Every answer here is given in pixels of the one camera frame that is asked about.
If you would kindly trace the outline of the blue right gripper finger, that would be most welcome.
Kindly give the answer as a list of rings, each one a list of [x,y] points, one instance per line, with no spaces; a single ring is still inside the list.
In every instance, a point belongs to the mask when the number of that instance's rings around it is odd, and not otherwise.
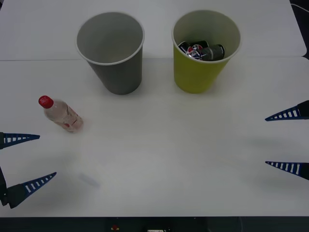
[[[308,162],[276,162],[265,161],[266,164],[280,169],[282,171],[294,174],[303,179],[309,180],[309,163]]]
[[[280,111],[265,119],[265,121],[281,120],[308,120],[309,119],[309,101],[304,101],[294,107]]]

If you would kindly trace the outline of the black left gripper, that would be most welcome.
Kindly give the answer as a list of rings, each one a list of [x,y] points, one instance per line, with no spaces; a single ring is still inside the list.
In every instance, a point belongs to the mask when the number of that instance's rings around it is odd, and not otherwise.
[[[0,148],[8,148],[24,142],[38,140],[39,135],[35,134],[18,134],[18,133],[0,133]],[[9,205],[11,209],[16,208],[26,198],[38,191],[46,185],[52,178],[56,176],[57,172],[48,174],[46,176],[30,180],[21,184],[17,184],[7,188],[6,181],[0,168],[0,201],[3,206]]]

